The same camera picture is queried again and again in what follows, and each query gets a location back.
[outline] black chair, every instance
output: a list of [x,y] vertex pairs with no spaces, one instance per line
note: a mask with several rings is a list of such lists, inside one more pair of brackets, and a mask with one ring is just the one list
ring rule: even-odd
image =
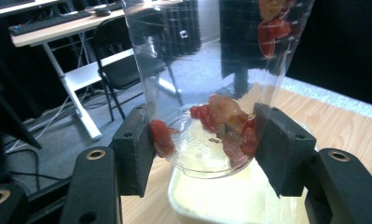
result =
[[[121,117],[125,119],[125,114],[120,106],[143,94],[140,92],[120,103],[114,92],[114,90],[124,91],[140,83],[139,71],[133,52],[130,49],[131,42],[125,18],[113,18],[102,22],[95,30],[92,46],[109,105],[111,119],[114,120],[109,94],[114,99]],[[104,64],[104,58],[115,54],[118,58],[114,62]]]

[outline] gray floor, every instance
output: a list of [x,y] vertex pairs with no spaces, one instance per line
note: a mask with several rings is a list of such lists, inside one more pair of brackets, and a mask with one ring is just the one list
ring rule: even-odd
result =
[[[138,84],[129,90],[122,92],[118,96],[121,102],[128,99],[142,90],[141,85]],[[122,108],[126,115],[131,110],[145,101],[144,96],[139,96],[127,103]],[[41,149],[36,149],[23,142],[19,142],[16,146],[13,143],[7,146],[7,167],[9,171],[17,173],[36,173],[36,157],[31,149],[37,153],[38,156],[38,173],[41,175],[36,182],[35,175],[13,175],[12,177],[24,186],[27,194],[43,189],[55,183],[57,180],[47,178],[42,175],[48,175],[55,178],[66,178],[73,172],[76,157],[80,152],[90,147],[107,147],[111,141],[114,133],[117,131],[123,122],[119,112],[116,108],[113,109],[115,120],[111,121],[108,106],[105,97],[102,93],[97,93],[89,99],[82,101],[83,106],[89,112],[91,118],[94,120],[99,130],[102,133],[102,138],[99,141],[92,141],[88,133],[85,131],[83,124],[79,120],[71,103],[65,105],[61,114],[68,116],[60,118],[57,122],[51,123],[47,129],[36,140],[42,146]],[[58,112],[59,108],[55,108],[45,113],[41,118],[35,120],[27,120],[25,124],[28,129],[31,129],[39,124],[44,124],[51,120]]]

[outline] clear container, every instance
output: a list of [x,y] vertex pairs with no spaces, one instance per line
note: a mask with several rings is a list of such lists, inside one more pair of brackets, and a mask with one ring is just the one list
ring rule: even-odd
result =
[[158,154],[198,178],[242,170],[313,0],[123,2]]

